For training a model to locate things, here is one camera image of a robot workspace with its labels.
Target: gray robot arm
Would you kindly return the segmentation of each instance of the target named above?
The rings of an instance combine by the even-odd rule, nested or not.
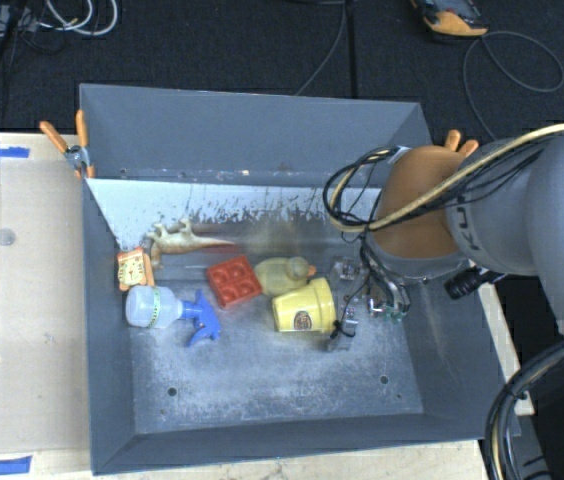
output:
[[[457,203],[446,213],[460,250],[492,272],[537,276],[564,335],[564,132],[493,162]]]

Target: gray bin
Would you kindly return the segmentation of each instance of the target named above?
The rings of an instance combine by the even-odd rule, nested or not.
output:
[[[320,213],[322,187],[344,165],[378,146],[431,142],[416,103],[85,84],[80,107],[98,180],[120,182],[119,207],[132,206],[133,182],[158,182],[175,193],[271,187],[284,201],[293,191],[314,191]],[[369,194],[386,174],[376,171]],[[401,323],[360,313],[351,348],[334,352],[324,350],[323,338],[276,332],[270,301],[260,296],[217,311],[219,340],[187,347],[188,321],[161,331],[127,324],[115,276],[118,243],[101,204],[85,182],[94,474],[483,437],[504,379],[477,294],[451,300],[442,278],[412,287]],[[285,221],[295,230],[287,233],[275,215],[241,222],[226,214],[214,229],[244,241],[240,252],[252,265],[299,252],[328,275],[334,256],[357,257],[355,244],[325,218],[300,212]],[[267,239],[258,234],[263,226]],[[156,281],[188,300],[203,288],[212,301],[204,267],[232,255],[166,258]]]

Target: white cable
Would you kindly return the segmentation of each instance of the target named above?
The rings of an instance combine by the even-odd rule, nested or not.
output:
[[[46,28],[52,28],[53,30],[59,30],[61,32],[77,31],[91,21],[91,18],[93,17],[93,2],[91,2],[91,0],[86,0],[86,2],[89,6],[89,12],[87,13],[86,18],[80,23],[73,23],[72,21],[66,21],[62,15],[56,11],[55,7],[51,3],[51,0],[44,0],[45,5],[49,8],[51,14],[53,14],[53,16],[62,24],[62,27],[55,27],[42,22],[40,22],[39,25]]]
[[[88,31],[88,30],[75,29],[74,32],[77,32],[78,34],[83,34],[85,36],[102,36],[113,30],[113,27],[115,27],[115,25],[118,22],[118,4],[115,0],[110,0],[110,2],[111,2],[111,7],[113,9],[113,18],[111,19],[111,23],[109,23],[108,26],[106,26],[102,30]]]

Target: blue spray trigger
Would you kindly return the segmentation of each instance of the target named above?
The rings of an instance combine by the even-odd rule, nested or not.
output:
[[[206,300],[201,289],[195,292],[195,302],[184,300],[182,304],[180,320],[192,319],[193,326],[198,329],[189,341],[189,347],[204,338],[217,340],[220,337],[220,322],[215,316],[213,306]]]

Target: yellow cable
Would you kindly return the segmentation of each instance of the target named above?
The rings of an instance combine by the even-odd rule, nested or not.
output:
[[[545,128],[540,128],[539,130],[529,132],[525,135],[521,135],[520,137],[518,137],[518,138],[516,138],[516,139],[514,139],[510,142],[507,142],[506,144],[499,147],[498,149],[491,151],[491,153],[489,153],[488,155],[485,155],[480,160],[478,160],[478,161],[476,161],[472,164],[467,165],[463,169],[460,169],[455,174],[453,174],[452,176],[450,176],[449,178],[447,178],[443,182],[439,183],[438,185],[436,185],[431,190],[429,190],[428,192],[426,192],[422,196],[418,197],[417,199],[415,199],[411,203],[403,206],[399,210],[396,210],[395,212],[387,215],[386,217],[384,217],[380,220],[373,221],[371,224],[369,224],[368,229],[371,230],[371,231],[375,231],[379,228],[382,228],[384,226],[392,224],[393,222],[395,222],[396,220],[404,217],[408,213],[411,213],[412,211],[414,211],[414,210],[418,209],[419,207],[425,205],[429,201],[432,201],[439,194],[441,194],[442,192],[447,190],[450,186],[452,186],[454,183],[457,183],[462,178],[468,176],[473,171],[479,169],[480,167],[486,165],[487,163],[493,161],[494,159],[502,156],[504,153],[506,153],[506,152],[508,152],[508,151],[510,151],[510,150],[522,145],[522,144],[525,144],[527,142],[531,142],[532,140],[538,139],[540,137],[544,137],[546,135],[550,135],[552,133],[561,132],[561,131],[564,131],[564,123],[555,124],[555,125],[552,125],[552,126],[547,126]],[[335,201],[336,201],[337,197],[339,196],[340,192],[343,190],[343,187],[349,181],[351,176],[353,176],[353,173],[354,173],[354,170],[349,169],[346,172],[346,174],[344,175],[344,177],[342,178],[342,180],[338,183],[338,185],[333,190],[333,194],[331,195],[331,200],[330,200],[331,208],[333,208],[333,206],[335,205]],[[330,216],[330,218],[331,218],[331,222],[333,223],[333,225],[337,229],[339,229],[340,231],[345,231],[345,232],[348,232],[348,233],[362,233],[362,232],[366,231],[366,229],[367,229],[366,225],[364,225],[364,224],[356,224],[356,225],[353,225],[353,226],[347,226],[345,224],[340,223],[333,216]]]

